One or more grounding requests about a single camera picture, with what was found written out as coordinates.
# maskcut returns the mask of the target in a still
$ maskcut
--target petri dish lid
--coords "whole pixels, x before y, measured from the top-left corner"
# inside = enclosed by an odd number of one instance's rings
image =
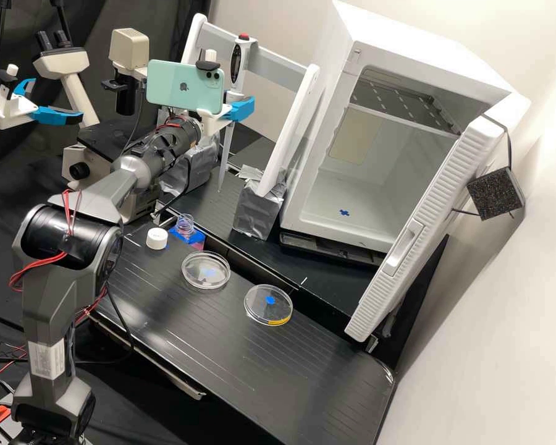
[[[288,294],[270,284],[253,286],[243,304],[247,315],[267,326],[280,326],[292,316],[292,301]]]
[[[186,256],[181,263],[181,272],[188,283],[199,289],[218,289],[230,278],[227,260],[206,250]]]

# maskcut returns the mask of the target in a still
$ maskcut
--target open fridge door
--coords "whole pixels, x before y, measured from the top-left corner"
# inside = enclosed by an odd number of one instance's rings
[[[511,93],[486,111],[486,115],[511,132],[527,109],[529,100]],[[397,236],[385,260],[365,290],[345,332],[363,342],[403,299],[452,220],[452,208],[474,177],[503,129],[485,117],[473,120],[457,139],[437,174]]]

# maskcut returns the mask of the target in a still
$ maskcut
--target mint green iphone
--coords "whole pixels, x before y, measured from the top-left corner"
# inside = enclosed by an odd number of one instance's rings
[[[149,61],[146,100],[153,104],[192,111],[203,108],[212,114],[220,113],[224,73],[218,67],[208,68],[204,70],[198,69],[196,65]]]

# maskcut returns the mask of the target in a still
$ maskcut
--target white cap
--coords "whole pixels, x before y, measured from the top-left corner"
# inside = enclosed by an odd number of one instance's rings
[[[207,49],[204,53],[204,60],[208,62],[216,62],[216,51],[213,49]]]
[[[150,229],[146,235],[146,245],[154,250],[161,250],[167,247],[167,238],[169,234],[165,229],[154,227]]]
[[[17,75],[17,73],[19,72],[19,67],[17,67],[15,64],[8,64],[8,66],[6,67],[6,72],[10,75]]]

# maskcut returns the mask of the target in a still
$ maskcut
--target white wall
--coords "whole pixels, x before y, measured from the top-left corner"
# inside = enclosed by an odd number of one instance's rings
[[[321,31],[318,11],[329,1],[214,0],[210,21],[237,34],[247,32],[261,46],[309,64]],[[555,80],[556,0],[347,1],[462,42],[531,99],[534,109]],[[245,82],[246,92],[257,99],[246,124],[276,140],[294,94],[254,77]],[[531,129],[528,148],[537,134]]]
[[[405,357],[380,445],[556,444],[556,89],[548,97],[553,117],[521,164],[526,216]]]

